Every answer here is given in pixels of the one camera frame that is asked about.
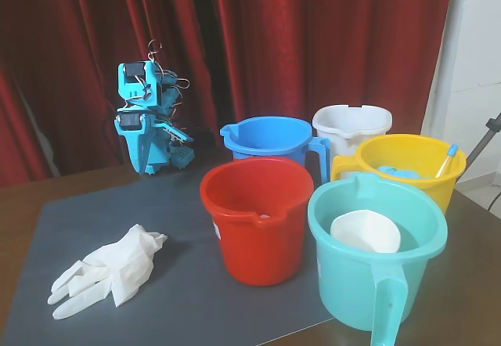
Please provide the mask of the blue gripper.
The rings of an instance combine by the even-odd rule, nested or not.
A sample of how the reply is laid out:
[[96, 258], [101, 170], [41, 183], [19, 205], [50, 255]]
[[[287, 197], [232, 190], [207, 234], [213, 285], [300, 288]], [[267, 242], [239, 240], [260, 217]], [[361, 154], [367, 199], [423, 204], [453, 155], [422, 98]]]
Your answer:
[[152, 145], [156, 142], [158, 128], [166, 131], [172, 140], [183, 144], [193, 138], [168, 121], [159, 121], [159, 112], [151, 108], [132, 105], [121, 107], [114, 118], [119, 136], [125, 137], [133, 168], [139, 174], [156, 174], [159, 168], [149, 162]]

